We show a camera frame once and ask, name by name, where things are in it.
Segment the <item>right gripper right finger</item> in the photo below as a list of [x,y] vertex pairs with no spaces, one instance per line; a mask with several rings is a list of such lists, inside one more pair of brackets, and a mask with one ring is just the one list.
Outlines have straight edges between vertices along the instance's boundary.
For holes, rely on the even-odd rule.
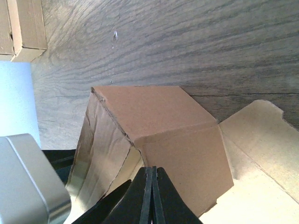
[[202,223],[184,203],[162,167],[153,167],[152,199],[154,224]]

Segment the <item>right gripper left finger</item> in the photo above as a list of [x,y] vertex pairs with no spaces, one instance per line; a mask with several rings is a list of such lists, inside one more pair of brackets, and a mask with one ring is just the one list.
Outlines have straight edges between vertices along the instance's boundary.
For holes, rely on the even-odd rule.
[[143,201],[145,220],[149,224],[152,168],[142,167],[133,180],[125,181],[73,221],[74,224],[139,224]]

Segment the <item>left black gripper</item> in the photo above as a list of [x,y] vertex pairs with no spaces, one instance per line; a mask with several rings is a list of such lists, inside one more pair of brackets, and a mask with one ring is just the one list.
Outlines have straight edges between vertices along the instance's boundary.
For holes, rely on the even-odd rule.
[[56,171],[61,181],[66,185],[75,157],[72,150],[43,150],[44,155]]

